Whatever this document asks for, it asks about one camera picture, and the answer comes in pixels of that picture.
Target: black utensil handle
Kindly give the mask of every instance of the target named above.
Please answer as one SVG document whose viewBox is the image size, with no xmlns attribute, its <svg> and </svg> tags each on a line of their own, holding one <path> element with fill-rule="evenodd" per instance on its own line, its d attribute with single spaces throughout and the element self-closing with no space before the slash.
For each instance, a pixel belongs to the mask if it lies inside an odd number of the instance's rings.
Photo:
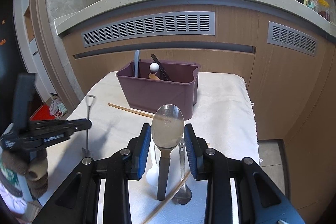
<svg viewBox="0 0 336 224">
<path fill-rule="evenodd" d="M 165 69 L 162 67 L 161 63 L 156 58 L 156 56 L 154 54 L 151 54 L 151 57 L 153 58 L 154 62 L 159 65 L 159 69 L 162 72 L 163 76 L 167 79 L 167 81 L 171 81 L 171 79 L 169 78 L 168 74 L 166 73 Z"/>
<path fill-rule="evenodd" d="M 160 158 L 157 200 L 165 200 L 168 182 L 170 158 Z"/>
</svg>

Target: red mat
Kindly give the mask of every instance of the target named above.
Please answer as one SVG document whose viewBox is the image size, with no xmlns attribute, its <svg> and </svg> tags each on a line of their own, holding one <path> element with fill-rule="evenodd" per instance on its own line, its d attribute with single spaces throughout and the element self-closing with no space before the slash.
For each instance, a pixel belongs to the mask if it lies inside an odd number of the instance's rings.
<svg viewBox="0 0 336 224">
<path fill-rule="evenodd" d="M 51 116 L 49 113 L 49 107 L 44 104 L 40 107 L 35 114 L 33 114 L 30 118 L 31 121 L 39 121 L 39 120 L 54 120 L 55 116 Z"/>
</svg>

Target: purple plastic bin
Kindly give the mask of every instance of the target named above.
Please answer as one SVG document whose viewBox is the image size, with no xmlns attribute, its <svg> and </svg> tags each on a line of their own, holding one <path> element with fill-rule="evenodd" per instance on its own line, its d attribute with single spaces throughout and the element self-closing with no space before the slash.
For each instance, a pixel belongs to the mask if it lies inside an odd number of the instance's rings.
<svg viewBox="0 0 336 224">
<path fill-rule="evenodd" d="M 159 81 L 148 78 L 152 60 L 139 62 L 138 78 L 134 77 L 134 61 L 117 72 L 121 88 L 131 108 L 151 113 L 165 104 L 176 105 L 182 112 L 184 120 L 193 115 L 193 106 L 197 100 L 198 72 L 200 65 L 193 62 L 160 60 L 172 81 Z"/>
</svg>

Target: metal bolt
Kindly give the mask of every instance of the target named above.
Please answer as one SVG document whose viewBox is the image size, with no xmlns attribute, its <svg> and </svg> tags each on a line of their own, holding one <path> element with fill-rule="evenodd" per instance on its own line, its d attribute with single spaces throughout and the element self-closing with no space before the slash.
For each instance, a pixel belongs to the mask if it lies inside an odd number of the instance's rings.
<svg viewBox="0 0 336 224">
<path fill-rule="evenodd" d="M 208 148 L 207 150 L 205 150 L 205 153 L 207 153 L 208 155 L 214 155 L 216 153 L 216 150 L 213 148 Z"/>
<path fill-rule="evenodd" d="M 88 164 L 90 164 L 91 162 L 92 162 L 92 160 L 91 160 L 91 158 L 89 158 L 89 157 L 84 158 L 84 159 L 82 160 L 82 163 L 83 163 L 84 165 L 88 165 Z"/>
<path fill-rule="evenodd" d="M 123 156 L 126 156 L 130 153 L 129 149 L 127 148 L 123 148 L 120 150 L 120 153 L 123 155 Z"/>
<path fill-rule="evenodd" d="M 253 160 L 249 157 L 244 158 L 244 163 L 246 163 L 247 165 L 251 165 L 253 163 Z"/>
</svg>

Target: glass jar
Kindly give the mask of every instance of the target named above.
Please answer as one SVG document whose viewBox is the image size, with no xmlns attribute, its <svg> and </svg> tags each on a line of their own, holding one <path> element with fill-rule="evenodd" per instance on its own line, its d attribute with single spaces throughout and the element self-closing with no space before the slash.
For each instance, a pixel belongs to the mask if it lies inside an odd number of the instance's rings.
<svg viewBox="0 0 336 224">
<path fill-rule="evenodd" d="M 323 16 L 326 20 L 330 21 L 330 11 L 329 4 L 325 0 L 318 0 L 318 13 Z"/>
</svg>

